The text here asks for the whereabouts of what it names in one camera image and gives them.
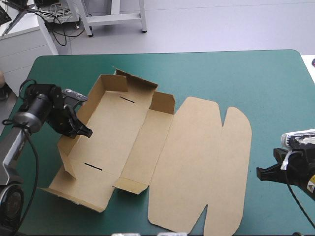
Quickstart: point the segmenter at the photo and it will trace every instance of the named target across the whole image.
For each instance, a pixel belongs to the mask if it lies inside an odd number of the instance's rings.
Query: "brown cardboard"
[[[149,185],[149,220],[190,232],[208,205],[204,234],[232,235],[243,214],[251,127],[236,108],[224,127],[217,103],[189,97],[174,115],[173,95],[121,70],[100,75],[78,118],[91,138],[62,136],[63,161],[43,190],[98,212],[114,187]]]
[[[45,191],[103,211],[114,185],[139,194],[150,182],[174,112],[174,97],[157,85],[116,70],[101,75],[78,118],[93,130],[88,139],[62,136],[63,166]],[[150,156],[138,155],[146,150]],[[142,174],[130,171],[143,163]]]
[[[233,235],[243,215],[251,136],[237,108],[228,108],[222,127],[217,103],[187,98],[150,184],[149,221],[189,233],[207,205],[204,235]]]

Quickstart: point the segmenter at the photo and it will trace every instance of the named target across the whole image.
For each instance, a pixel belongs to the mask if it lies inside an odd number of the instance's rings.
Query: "green tabletop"
[[[218,102],[222,119],[229,106],[238,107],[249,118],[251,158],[244,215],[236,235],[314,233],[284,184],[261,182],[256,177],[256,167],[276,163],[273,148],[280,146],[281,134],[315,127],[315,87],[298,52],[46,56],[36,60],[28,78],[88,94],[99,74],[113,74],[113,66],[159,84],[159,91],[174,94],[176,109],[186,97],[196,96]],[[48,125],[32,136],[40,155],[40,187],[49,185],[62,164],[56,146],[59,137]],[[23,151],[18,170],[29,196],[34,178],[34,157],[29,146]],[[315,220],[315,202],[298,188],[293,189]],[[139,196],[115,190],[105,212],[97,213],[37,190],[21,232],[155,235],[165,229],[149,223],[148,195],[149,190]],[[192,234],[202,234],[204,218],[205,211]]]

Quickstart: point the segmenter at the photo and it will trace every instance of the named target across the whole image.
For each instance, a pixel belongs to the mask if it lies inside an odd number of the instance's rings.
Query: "black cable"
[[[289,188],[289,191],[292,195],[292,197],[294,198],[294,200],[296,201],[296,203],[298,204],[298,206],[300,207],[302,213],[305,215],[305,217],[307,218],[307,220],[309,221],[309,223],[312,225],[312,227],[315,229],[315,224],[313,223],[313,221],[310,219],[310,217],[307,215],[307,213],[305,212],[304,208],[302,207],[300,201],[297,199],[296,195],[294,194],[290,183],[289,183],[289,179],[287,178],[287,170],[284,171],[284,176],[285,176],[285,180],[286,180],[286,185]]]
[[[29,203],[23,213],[23,216],[21,217],[21,220],[19,222],[19,224],[17,225],[17,227],[14,229],[14,231],[12,232],[12,234],[10,236],[15,236],[16,233],[19,231],[23,221],[25,220],[25,217],[26,215],[28,214],[29,210],[30,210],[30,207],[32,205],[32,202],[33,202],[33,199],[34,199],[34,196],[35,196],[35,192],[36,192],[36,189],[37,189],[37,185],[38,185],[38,176],[39,176],[39,156],[38,156],[38,152],[35,148],[35,145],[34,143],[32,142],[31,138],[30,138],[30,131],[29,131],[29,128],[27,127],[27,124],[26,123],[23,123],[23,124],[17,124],[15,123],[13,120],[11,119],[5,119],[2,121],[2,124],[3,125],[12,125],[13,124],[13,127],[18,127],[18,128],[21,128],[22,129],[22,132],[24,133],[26,139],[28,140],[32,150],[33,150],[33,153],[34,153],[34,156],[35,156],[35,180],[34,180],[34,185],[33,185],[33,190],[31,192],[31,196],[30,196],[30,200],[29,200]]]
[[[34,13],[35,15],[39,16],[39,17],[46,23],[47,26],[49,26],[49,22],[48,22],[42,15],[46,15],[46,16],[52,17],[52,18],[53,18],[53,21],[54,21],[54,24],[56,24],[56,20],[57,20],[58,23],[59,23],[59,25],[62,26],[63,33],[56,32],[54,27],[53,27],[53,28],[50,28],[49,30],[51,31],[51,33],[52,33],[54,39],[56,40],[56,42],[57,42],[59,45],[61,45],[61,46],[67,45],[67,38],[66,38],[66,37],[78,37],[78,36],[80,36],[80,35],[84,32],[84,30],[82,30],[78,35],[66,35],[62,23],[60,22],[60,20],[58,19],[58,17],[56,17],[55,15],[53,15],[53,14],[51,14],[51,13],[48,13],[48,12],[43,12],[43,11],[37,10],[37,12],[40,13],[40,14],[38,14],[38,13],[36,13],[36,12],[30,11],[30,10],[28,10],[28,9],[25,9],[25,8],[23,8],[23,7],[21,7],[21,6],[17,5],[17,4],[15,4],[15,3],[13,3],[13,2],[11,2],[11,3],[14,4],[16,7],[22,9],[22,10],[25,10],[25,11],[28,11],[28,12],[31,12],[31,13]],[[61,42],[59,42],[59,40],[58,40],[57,37],[55,36],[55,33],[64,36],[64,43],[63,43],[63,44],[62,44]]]
[[[35,165],[36,165],[36,168],[35,168],[35,171],[36,171],[36,174],[35,174],[35,180],[34,180],[34,186],[33,186],[33,190],[31,192],[31,197],[30,197],[30,200],[29,200],[29,203],[24,211],[24,214],[18,224],[18,226],[14,229],[14,231],[12,232],[11,236],[15,236],[16,233],[18,232],[19,228],[21,227],[26,215],[28,214],[29,210],[30,210],[30,207],[32,205],[32,202],[33,202],[33,199],[34,199],[34,196],[35,196],[35,192],[36,192],[36,189],[37,189],[37,184],[38,184],[38,169],[39,169],[39,164],[38,164],[38,160],[39,160],[39,157],[38,157],[38,153],[37,153],[37,150],[34,146],[34,143],[32,142],[31,138],[30,138],[30,135],[29,135],[29,132],[27,129],[24,129],[22,128],[22,131],[26,137],[26,139],[28,140],[32,150],[33,150],[33,153],[34,153],[34,156],[35,156]]]
[[[25,98],[25,97],[22,97],[22,95],[21,95],[22,90],[23,90],[25,84],[27,84],[27,83],[30,82],[30,81],[33,81],[33,84],[37,84],[37,81],[36,81],[36,80],[24,80],[23,83],[21,83],[21,85],[20,85],[19,98],[21,98],[22,101],[25,101],[25,100],[26,100],[26,98]]]
[[[82,31],[81,31],[79,34],[77,34],[77,35],[66,35],[66,36],[67,36],[67,37],[74,37],[74,38],[76,38],[76,37],[80,36],[84,31],[85,31],[85,29],[82,30]],[[64,34],[58,33],[58,32],[56,32],[56,31],[54,31],[54,33],[64,36]]]

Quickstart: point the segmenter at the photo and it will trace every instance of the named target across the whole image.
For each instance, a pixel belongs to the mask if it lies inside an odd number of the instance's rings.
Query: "gray floor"
[[[106,0],[86,3],[92,15],[110,8]],[[295,49],[315,54],[315,0],[146,0],[145,6],[146,34],[141,24],[94,27],[93,38],[83,33],[58,47],[59,53]],[[137,0],[122,0],[122,12],[138,9]]]

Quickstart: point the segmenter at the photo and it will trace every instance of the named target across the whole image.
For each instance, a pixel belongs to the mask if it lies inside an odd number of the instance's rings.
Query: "robotic arm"
[[[76,116],[75,108],[87,97],[56,85],[32,84],[25,90],[23,104],[13,116],[13,128],[0,142],[0,236],[10,235],[20,223],[24,194],[16,165],[27,136],[47,122],[56,132],[88,138],[92,130]]]
[[[274,149],[277,164],[257,168],[261,181],[273,181],[298,186],[315,200],[315,130],[283,134],[283,148]]]

